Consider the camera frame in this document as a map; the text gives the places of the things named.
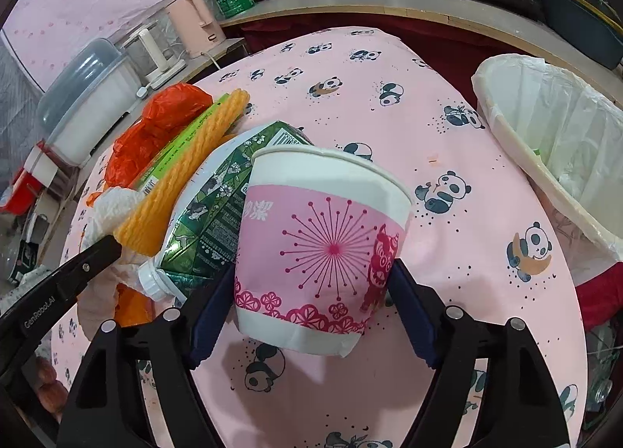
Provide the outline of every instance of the pink kettle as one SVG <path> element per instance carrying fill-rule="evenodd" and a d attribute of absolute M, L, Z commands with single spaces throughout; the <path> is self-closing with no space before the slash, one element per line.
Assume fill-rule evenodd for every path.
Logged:
<path fill-rule="evenodd" d="M 225 33 L 203 0 L 175 0 L 166 10 L 191 58 L 225 40 Z"/>

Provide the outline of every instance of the barcode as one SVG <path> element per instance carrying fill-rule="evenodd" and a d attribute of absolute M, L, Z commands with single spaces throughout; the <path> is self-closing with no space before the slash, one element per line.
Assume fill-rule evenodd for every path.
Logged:
<path fill-rule="evenodd" d="M 147 184 L 143 187 L 143 193 L 145 193 L 145 195 L 149 195 L 157 182 L 158 180 L 155 177 L 150 177 L 150 180 L 147 181 Z"/>
<path fill-rule="evenodd" d="M 279 146 L 281 144 L 301 144 L 303 141 L 297 139 L 288 132 L 285 128 L 279 130 L 279 132 L 275 133 L 275 136 L 269 141 L 267 146 Z"/>

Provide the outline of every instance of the white bottle cap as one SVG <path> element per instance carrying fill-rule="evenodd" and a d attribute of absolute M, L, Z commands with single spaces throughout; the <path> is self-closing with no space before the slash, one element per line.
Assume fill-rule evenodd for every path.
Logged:
<path fill-rule="evenodd" d="M 153 258 L 147 260 L 138 268 L 138 279 L 141 286 L 150 299 L 160 302 L 174 293 L 166 285 L 166 280 L 162 277 L 163 271 L 156 269 Z"/>

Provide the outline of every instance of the pink tablecloth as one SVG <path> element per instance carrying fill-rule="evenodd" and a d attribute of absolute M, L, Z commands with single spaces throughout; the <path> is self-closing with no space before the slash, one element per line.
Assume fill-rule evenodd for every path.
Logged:
<path fill-rule="evenodd" d="M 586 349 L 569 271 L 523 173 L 456 90 L 399 39 L 357 27 L 272 47 L 197 85 L 215 97 L 237 87 L 249 91 L 241 131 L 282 119 L 317 146 L 372 160 L 413 190 L 401 252 L 411 273 L 475 319 L 526 320 L 565 404 L 575 446 Z M 106 161 L 107 154 L 85 194 L 101 183 Z M 77 252 L 89 216 L 83 200 L 65 258 Z M 75 309 L 58 324 L 52 344 L 58 373 L 71 385 L 88 346 Z M 141 367 L 155 435 L 159 446 L 169 446 L 149 364 Z M 457 447 L 470 438 L 485 369 L 479 361 Z M 413 355 L 396 311 L 385 307 L 344 359 L 274 351 L 228 322 L 193 376 L 230 448 L 391 448 L 403 441 L 432 372 Z"/>

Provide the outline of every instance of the red fabric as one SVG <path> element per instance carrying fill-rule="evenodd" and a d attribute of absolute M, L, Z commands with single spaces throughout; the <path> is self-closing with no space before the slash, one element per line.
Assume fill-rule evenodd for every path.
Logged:
<path fill-rule="evenodd" d="M 575 288 L 585 330 L 602 325 L 623 308 L 623 263 Z"/>
<path fill-rule="evenodd" d="M 286 40 L 338 26 L 376 27 L 401 39 L 454 86 L 472 107 L 472 75 L 491 56 L 523 51 L 479 33 L 421 19 L 383 14 L 322 13 L 260 19 L 230 26 L 228 37 L 244 37 L 252 52 Z"/>

